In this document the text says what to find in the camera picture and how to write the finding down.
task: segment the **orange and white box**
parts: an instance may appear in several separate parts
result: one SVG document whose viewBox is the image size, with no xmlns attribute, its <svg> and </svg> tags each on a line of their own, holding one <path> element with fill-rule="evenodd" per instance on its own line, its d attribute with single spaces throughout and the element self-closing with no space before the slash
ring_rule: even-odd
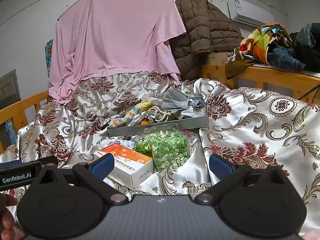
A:
<svg viewBox="0 0 320 240">
<path fill-rule="evenodd" d="M 153 172 L 152 158 L 142 153 L 114 143 L 94 154 L 102 157 L 107 153 L 115 159 L 115 167 L 109 176 L 130 189 L 139 186 Z"/>
</svg>

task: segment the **gray box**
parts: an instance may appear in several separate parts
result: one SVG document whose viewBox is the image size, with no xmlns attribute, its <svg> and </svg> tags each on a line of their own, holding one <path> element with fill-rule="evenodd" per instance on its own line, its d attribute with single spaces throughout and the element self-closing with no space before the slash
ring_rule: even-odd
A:
<svg viewBox="0 0 320 240">
<path fill-rule="evenodd" d="M 195 128 L 203 128 L 209 126 L 208 112 L 206 104 L 202 97 L 192 97 L 190 99 L 199 99 L 204 103 L 204 108 L 202 111 L 205 112 L 204 116 L 192 117 L 182 120 L 173 120 L 168 122 L 150 123 L 145 125 L 134 125 L 134 126 L 124 126 L 117 128 L 107 128 L 108 136 L 128 136 L 128 135 L 139 135 L 143 133 L 143 130 L 150 126 L 164 125 L 169 123 L 177 123 L 180 130 L 190 130 Z"/>
</svg>

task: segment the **brown puffer coat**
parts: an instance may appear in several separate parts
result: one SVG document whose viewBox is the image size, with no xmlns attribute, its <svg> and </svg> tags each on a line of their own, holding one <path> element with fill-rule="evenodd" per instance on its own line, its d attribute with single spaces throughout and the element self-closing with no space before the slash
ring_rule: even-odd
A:
<svg viewBox="0 0 320 240">
<path fill-rule="evenodd" d="M 201 77 L 210 52 L 232 52 L 243 37 L 235 24 L 207 0 L 177 0 L 187 33 L 169 40 L 182 80 Z"/>
</svg>

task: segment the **clear plastic package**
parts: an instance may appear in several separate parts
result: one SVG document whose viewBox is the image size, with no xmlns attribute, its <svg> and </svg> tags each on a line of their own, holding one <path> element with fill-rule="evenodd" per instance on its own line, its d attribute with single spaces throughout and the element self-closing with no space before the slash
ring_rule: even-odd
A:
<svg viewBox="0 0 320 240">
<path fill-rule="evenodd" d="M 158 171 L 190 158 L 188 140 L 176 123 L 148 127 L 137 140 L 135 151 L 152 154 Z"/>
</svg>

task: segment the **wooden bed frame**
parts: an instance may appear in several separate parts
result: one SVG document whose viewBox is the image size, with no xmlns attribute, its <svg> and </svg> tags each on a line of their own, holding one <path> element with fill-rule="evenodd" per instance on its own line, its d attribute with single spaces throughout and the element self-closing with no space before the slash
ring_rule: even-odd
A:
<svg viewBox="0 0 320 240">
<path fill-rule="evenodd" d="M 283 72 L 276 69 L 264 68 L 264 67 L 248 67 L 246 71 L 239 74 L 236 78 L 227 80 L 225 78 L 225 70 L 223 65 L 206 64 L 202 68 L 202 77 L 213 80 L 218 80 L 221 83 L 227 85 L 231 89 L 236 88 L 236 79 L 248 79 L 254 81 L 255 88 L 266 89 L 266 84 L 272 84 L 280 87 L 285 87 L 293 90 L 293 98 L 298 99 L 307 91 L 320 84 L 320 78 L 308 76 L 300 73 Z M 302 101 L 311 103 L 312 98 L 316 91 L 312 92 Z M 31 96 L 24 100 L 18 101 L 2 110 L 0 110 L 0 124 L 11 119 L 13 128 L 17 133 L 18 130 L 24 127 L 28 121 L 25 114 L 25 109 L 34 106 L 36 112 L 41 108 L 40 102 L 44 99 L 48 100 L 48 91 L 41 92 L 37 95 Z M 315 104 L 320 104 L 320 93 L 317 94 Z M 4 149 L 0 143 L 0 153 L 3 153 Z"/>
</svg>

